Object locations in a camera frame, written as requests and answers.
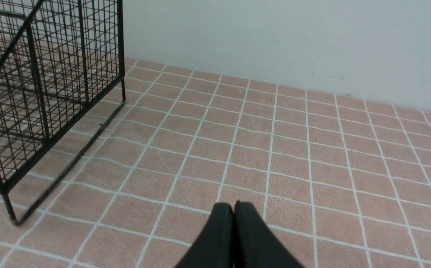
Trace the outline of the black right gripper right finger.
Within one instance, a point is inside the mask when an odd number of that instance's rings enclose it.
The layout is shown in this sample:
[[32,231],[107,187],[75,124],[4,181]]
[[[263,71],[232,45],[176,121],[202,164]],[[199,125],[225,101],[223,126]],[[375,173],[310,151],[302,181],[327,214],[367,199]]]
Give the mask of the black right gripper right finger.
[[304,267],[269,229],[251,202],[236,202],[234,220],[237,236],[234,248],[234,267]]

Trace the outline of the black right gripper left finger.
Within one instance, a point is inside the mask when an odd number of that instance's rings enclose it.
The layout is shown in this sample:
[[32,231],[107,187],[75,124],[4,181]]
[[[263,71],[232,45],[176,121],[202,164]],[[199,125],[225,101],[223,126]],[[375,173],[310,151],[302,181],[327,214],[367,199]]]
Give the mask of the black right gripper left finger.
[[177,268],[232,268],[234,214],[225,202],[214,204],[202,231]]

